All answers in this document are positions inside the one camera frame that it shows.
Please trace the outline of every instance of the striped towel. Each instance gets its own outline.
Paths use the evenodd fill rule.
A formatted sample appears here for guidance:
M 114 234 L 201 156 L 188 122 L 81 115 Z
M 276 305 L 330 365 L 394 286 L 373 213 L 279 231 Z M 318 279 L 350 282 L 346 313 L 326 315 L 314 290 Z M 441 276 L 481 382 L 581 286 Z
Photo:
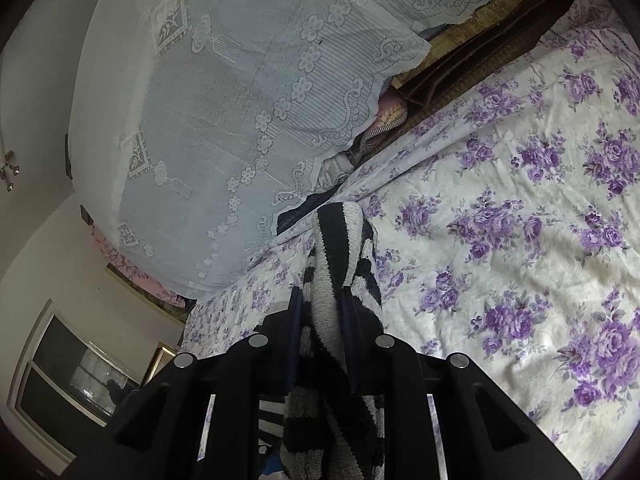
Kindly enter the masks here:
M 381 398 L 351 393 L 340 330 L 342 289 L 380 317 L 375 231 L 356 203 L 322 206 L 303 280 L 297 382 L 287 396 L 280 459 L 292 480 L 383 478 Z
M 277 446 L 284 432 L 283 396 L 258 396 L 258 445 Z

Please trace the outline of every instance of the blanket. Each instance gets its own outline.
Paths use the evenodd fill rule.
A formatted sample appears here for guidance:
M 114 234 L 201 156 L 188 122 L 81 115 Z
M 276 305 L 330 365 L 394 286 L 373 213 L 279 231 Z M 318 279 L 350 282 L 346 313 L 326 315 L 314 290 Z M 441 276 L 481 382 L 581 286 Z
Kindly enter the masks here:
M 581 472 L 640 420 L 640 52 L 606 0 L 358 168 L 332 197 L 378 234 L 385 331 L 468 354 Z M 198 355 L 301 285 L 302 219 L 191 313 Z

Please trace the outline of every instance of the window frame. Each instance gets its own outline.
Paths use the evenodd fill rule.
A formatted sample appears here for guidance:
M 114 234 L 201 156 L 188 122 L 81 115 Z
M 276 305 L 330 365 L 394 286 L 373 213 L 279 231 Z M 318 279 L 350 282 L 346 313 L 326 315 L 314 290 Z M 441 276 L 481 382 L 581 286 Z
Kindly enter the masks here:
M 34 371 L 37 373 L 51 388 L 55 390 L 63 399 L 69 402 L 75 409 L 80 411 L 83 415 L 90 418 L 100 426 L 104 427 L 107 423 L 97 415 L 90 412 L 80 402 L 75 400 L 65 390 L 60 388 L 43 370 L 33 361 L 33 357 L 42 341 L 42 337 L 46 332 L 51 320 L 57 317 L 59 322 L 62 323 L 74 336 L 76 336 L 87 348 L 95 352 L 98 357 L 107 362 L 111 367 L 122 373 L 134 382 L 138 382 L 133 378 L 129 370 L 127 370 L 122 364 L 116 362 L 113 358 L 106 355 L 95 344 L 93 344 L 88 338 L 85 338 L 81 332 L 75 329 L 73 324 L 69 323 L 60 310 L 57 309 L 53 301 L 48 300 L 44 309 L 41 311 L 38 319 L 34 323 L 27 341 L 22 348 L 20 359 L 15 367 L 14 376 L 12 377 L 11 386 L 9 389 L 9 397 L 7 399 L 7 407 L 12 415 L 14 415 L 29 432 L 39 440 L 44 446 L 52 451 L 60 460 L 69 464 L 76 456 L 66 449 L 62 444 L 58 443 L 53 437 L 44 431 L 31 417 L 21 408 L 20 402 L 22 400 L 22 394 L 24 393 L 24 387 L 26 385 L 29 373 Z

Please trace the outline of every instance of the wooden frame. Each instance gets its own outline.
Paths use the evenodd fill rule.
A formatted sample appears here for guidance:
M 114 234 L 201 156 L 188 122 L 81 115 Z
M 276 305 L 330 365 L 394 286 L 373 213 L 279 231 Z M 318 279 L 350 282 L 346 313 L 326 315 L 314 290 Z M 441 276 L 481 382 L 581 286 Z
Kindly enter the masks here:
M 176 356 L 177 350 L 162 342 L 158 343 L 158 347 L 151 358 L 149 366 L 146 368 L 145 376 L 142 377 L 140 386 L 144 387 L 166 364 Z

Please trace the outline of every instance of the purple rose print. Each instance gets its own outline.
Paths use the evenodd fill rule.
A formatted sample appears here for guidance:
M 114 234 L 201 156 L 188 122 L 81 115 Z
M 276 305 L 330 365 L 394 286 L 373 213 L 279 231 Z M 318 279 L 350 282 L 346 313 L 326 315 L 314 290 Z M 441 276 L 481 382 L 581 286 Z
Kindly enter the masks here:
M 453 266 L 437 272 L 434 285 L 422 283 L 420 285 L 420 305 L 414 308 L 415 315 L 421 312 L 431 314 L 449 310 L 457 312 L 460 295 L 468 290 L 466 279 L 468 274 L 454 275 Z
M 596 465 L 593 471 L 585 471 L 582 475 L 582 478 L 584 480 L 600 480 L 604 476 L 604 473 L 607 472 L 607 469 L 609 469 L 609 465 L 600 462 L 598 465 Z
M 583 72 L 580 74 L 580 83 L 582 84 L 582 88 L 584 89 L 584 94 L 589 96 L 598 91 L 598 85 L 590 75 L 589 72 Z
M 569 341 L 567 346 L 558 349 L 560 356 L 556 357 L 565 363 L 576 377 L 587 377 L 591 371 L 591 339 L 582 335 Z
M 481 260 L 485 254 L 489 252 L 489 245 L 484 242 L 474 242 L 469 249 L 469 254 L 476 259 Z
M 624 180 L 616 178 L 609 182 L 607 189 L 610 191 L 611 195 L 619 195 L 625 190 L 625 182 Z
M 258 290 L 252 292 L 251 308 L 263 312 L 271 299 L 271 290 L 267 288 L 268 281 L 262 282 Z
M 548 216 L 544 208 L 525 218 L 519 213 L 524 207 L 522 200 L 505 200 L 497 204 L 493 197 L 494 192 L 487 188 L 469 209 L 453 209 L 457 216 L 447 228 L 461 244 L 469 245 L 466 261 L 484 261 L 489 253 L 497 251 L 508 254 L 521 236 L 527 251 L 527 265 L 546 254 L 540 245 L 544 225 L 541 217 Z M 551 225 L 557 219 L 546 218 L 545 221 L 546 225 Z
M 495 336 L 487 336 L 482 339 L 482 350 L 484 350 L 488 356 L 495 354 L 500 348 L 502 348 L 502 339 Z
M 604 389 L 607 396 L 614 396 L 619 388 L 634 383 L 640 372 L 640 347 L 634 338 L 629 338 L 613 362 L 604 379 Z
M 529 168 L 529 170 L 527 170 L 527 176 L 530 181 L 537 183 L 542 180 L 544 173 L 540 168 Z
M 456 157 L 460 162 L 460 169 L 457 170 L 456 173 L 462 176 L 465 170 L 478 168 L 481 162 L 495 160 L 492 150 L 496 144 L 494 137 L 494 135 L 489 135 L 478 139 L 477 136 L 471 135 L 465 143 L 464 151 L 456 152 Z
M 515 80 L 498 83 L 493 87 L 481 85 L 478 90 L 481 99 L 469 107 L 464 115 L 465 123 L 482 126 L 519 111 L 522 108 L 522 99 L 511 93 L 517 87 L 518 82 Z
M 609 225 L 602 230 L 602 239 L 609 247 L 620 247 L 624 242 L 620 232 Z
M 383 300 L 391 298 L 403 283 L 410 283 L 415 279 L 415 274 L 412 272 L 418 268 L 415 258 L 409 259 L 407 265 L 398 269 L 394 264 L 400 262 L 401 259 L 400 253 L 396 249 L 387 249 L 383 253 L 376 254 L 376 269 L 378 270 L 378 281 Z
M 599 229 L 583 229 L 580 236 L 582 246 L 591 252 L 597 252 L 602 248 L 602 231 Z
M 585 215 L 584 221 L 592 229 L 599 229 L 605 225 L 602 216 L 596 212 Z
M 516 148 L 518 156 L 511 159 L 512 173 L 526 170 L 527 178 L 534 184 L 552 179 L 561 184 L 564 177 L 561 155 L 565 142 L 560 130 L 548 139 L 530 135 Z
M 588 28 L 577 29 L 575 31 L 574 39 L 564 46 L 571 51 L 574 56 L 574 62 L 578 62 L 579 59 L 586 56 L 587 52 L 597 46 L 597 42 L 594 40 L 594 34 Z
M 631 322 L 631 326 L 636 332 L 640 332 L 640 307 L 634 311 L 634 320 Z
M 618 212 L 612 213 L 609 219 L 604 219 L 602 215 L 596 211 L 593 205 L 589 205 L 588 211 L 584 215 L 580 215 L 586 228 L 577 224 L 571 224 L 570 229 L 577 234 L 582 246 L 582 257 L 577 260 L 584 264 L 585 258 L 597 256 L 600 252 L 610 251 L 614 248 L 622 249 L 623 254 L 630 249 L 621 233 L 626 230 L 626 223 L 620 219 Z
M 598 381 L 594 381 L 594 383 L 581 383 L 574 390 L 575 399 L 581 406 L 589 406 L 592 402 L 596 400 L 600 400 L 602 398 L 602 392 L 597 389 L 594 384 L 597 384 Z
M 560 440 L 560 436 L 561 436 L 561 433 L 559 433 L 556 430 L 552 430 L 551 435 L 549 436 L 549 440 L 554 444 L 557 444 L 558 441 Z
M 616 89 L 613 91 L 613 100 L 616 102 L 616 110 L 624 106 L 633 117 L 638 116 L 640 107 L 640 79 L 632 72 L 618 72 L 618 78 L 613 80 Z
M 526 290 L 520 295 L 515 290 L 492 292 L 492 301 L 484 302 L 484 314 L 472 317 L 468 336 L 488 333 L 482 339 L 487 357 L 501 351 L 519 361 L 532 351 L 542 351 L 543 347 L 534 343 L 532 336 L 535 326 L 545 321 L 546 311 L 553 308 L 547 295 L 546 291 L 533 298 Z
M 529 102 L 531 102 L 531 105 L 536 111 L 536 117 L 541 119 L 543 117 L 542 110 L 544 110 L 546 107 L 545 99 L 542 95 L 542 92 L 539 90 L 534 90 L 533 92 L 531 92 L 529 94 Z
M 356 174 L 357 176 L 359 176 L 360 178 L 364 178 L 366 176 L 369 176 L 371 173 L 373 173 L 374 171 L 377 170 L 378 168 L 378 164 L 376 164 L 375 162 L 366 162 L 364 165 L 360 166 L 357 170 L 356 170 Z
M 436 126 L 440 129 L 436 133 L 436 137 L 443 134 L 449 127 L 451 121 L 457 121 L 460 118 L 460 107 L 466 104 L 466 100 L 463 98 L 452 101 L 447 107 L 441 108 L 432 116 L 423 120 L 420 124 L 412 128 L 407 132 L 407 135 L 411 135 L 415 138 L 420 138 L 426 133 L 433 134 L 432 131 Z
M 362 205 L 362 213 L 366 218 L 382 218 L 386 216 L 382 204 L 386 201 L 386 196 L 382 197 L 378 193 L 372 193 L 369 195 L 369 203 Z
M 404 282 L 404 274 L 402 272 L 396 272 L 389 280 L 389 286 L 397 288 L 402 282 Z
M 594 94 L 599 96 L 602 93 L 602 88 L 598 86 L 593 77 L 593 70 L 585 70 L 574 75 L 569 72 L 567 67 L 564 67 L 561 84 L 566 89 L 569 100 L 572 102 L 570 107 L 574 112 L 577 106 L 587 101 L 589 97 Z
M 584 48 L 581 45 L 574 43 L 571 45 L 571 53 L 574 55 L 575 59 L 578 59 L 579 57 L 584 56 Z
M 590 320 L 580 320 L 586 307 L 583 305 L 577 310 L 578 317 L 568 320 L 572 339 L 558 349 L 555 359 L 564 372 L 562 380 L 571 379 L 577 387 L 574 396 L 565 401 L 563 411 L 617 400 L 621 403 L 620 417 L 626 402 L 632 400 L 631 391 L 638 389 L 640 346 L 632 335 L 634 321 L 625 324 L 620 320 L 624 311 L 619 306 L 624 297 L 616 285 L 600 303 L 603 312 L 594 312 Z
M 396 231 L 406 229 L 411 238 L 417 235 L 429 237 L 431 216 L 438 210 L 439 205 L 439 194 L 429 198 L 422 195 L 409 196 L 400 206 L 400 213 L 396 215 Z
M 473 156 L 473 153 L 464 152 L 457 153 L 456 155 L 463 170 L 468 170 L 469 168 L 472 168 L 476 165 L 476 158 Z
M 524 223 L 522 231 L 527 242 L 537 240 L 540 236 L 540 231 L 542 231 L 542 220 L 537 216 L 530 216 Z
M 545 405 L 544 403 L 540 403 L 539 405 L 535 406 L 533 408 L 533 410 L 529 410 L 527 412 L 527 416 L 529 417 L 529 420 L 531 422 L 533 422 L 536 425 L 540 424 L 540 421 L 542 420 L 542 417 L 544 415 L 543 410 L 545 409 Z
M 601 367 L 619 359 L 626 349 L 631 330 L 619 321 L 607 320 L 594 343 L 596 361 Z
M 619 130 L 615 137 L 600 120 L 596 138 L 590 144 L 585 142 L 582 145 L 586 155 L 582 165 L 584 174 L 589 175 L 597 186 L 607 187 L 609 200 L 622 194 L 640 178 L 640 153 L 631 144 L 635 140 L 635 134 L 629 129 Z
M 433 355 L 440 350 L 442 350 L 442 347 L 437 339 L 429 339 L 420 346 L 420 353 L 425 355 Z

